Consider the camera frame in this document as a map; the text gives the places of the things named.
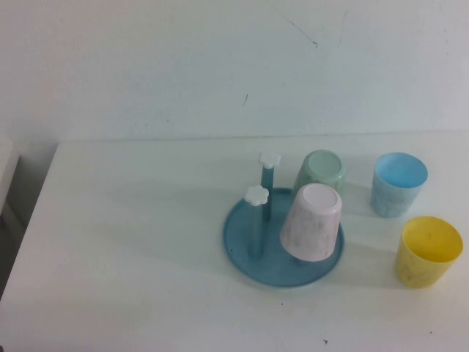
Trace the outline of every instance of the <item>white knob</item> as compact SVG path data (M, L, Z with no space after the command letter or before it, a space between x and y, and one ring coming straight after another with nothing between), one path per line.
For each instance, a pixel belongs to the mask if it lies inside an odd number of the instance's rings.
M266 169L272 169L280 164L280 154L275 152L262 152L259 155L259 164Z
M249 187L244 200L254 207L267 203L269 191L262 186Z

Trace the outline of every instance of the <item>pink cup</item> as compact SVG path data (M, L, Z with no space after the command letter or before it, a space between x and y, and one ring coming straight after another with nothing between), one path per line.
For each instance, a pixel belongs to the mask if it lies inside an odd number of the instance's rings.
M329 186L305 185L298 191L280 232L282 246L309 262L328 258L336 246L342 199Z

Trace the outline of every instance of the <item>white wall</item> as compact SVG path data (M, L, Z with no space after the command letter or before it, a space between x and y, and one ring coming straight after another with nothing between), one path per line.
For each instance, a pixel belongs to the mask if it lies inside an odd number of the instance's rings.
M23 155L12 206L29 219L61 140L468 129L468 10L0 1L0 132Z

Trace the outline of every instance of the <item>wall mark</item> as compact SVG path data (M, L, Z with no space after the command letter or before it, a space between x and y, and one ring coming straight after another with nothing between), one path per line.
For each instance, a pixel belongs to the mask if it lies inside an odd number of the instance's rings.
M446 27L445 27L445 43L446 43L446 50L448 50L448 34L446 33ZM448 52L446 52L446 63L448 63Z
M275 11L277 11L281 17L284 18L284 20L288 23L290 23L292 26L294 26L302 35L304 35L306 38L308 38L308 40L314 45L315 48L317 48L317 42L315 42L314 40L312 40L311 37L309 37L300 27L298 27L295 22L291 21L290 19L288 19L286 17L286 15L284 15L282 12L280 12L279 10L277 10L276 7L274 7L273 5L271 5Z
M344 17L342 17L342 28L340 30L340 39L339 39L339 44L337 45L337 48L341 45L342 43L342 37L344 36L344 24L345 24L345 18L347 17L347 14L349 13L349 10L346 10L344 12Z

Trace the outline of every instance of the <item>round blue tray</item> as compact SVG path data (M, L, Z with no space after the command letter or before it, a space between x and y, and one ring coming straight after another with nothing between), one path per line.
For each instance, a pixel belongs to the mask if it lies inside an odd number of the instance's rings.
M226 217L223 236L228 257L244 274L266 285L295 287L314 282L326 275L339 261L344 249L344 231L339 226L332 255L319 262L306 262L293 257L280 243L280 230L292 206L290 188L274 188L272 219L264 225L265 249L256 260L248 254L251 237L250 206L240 200Z

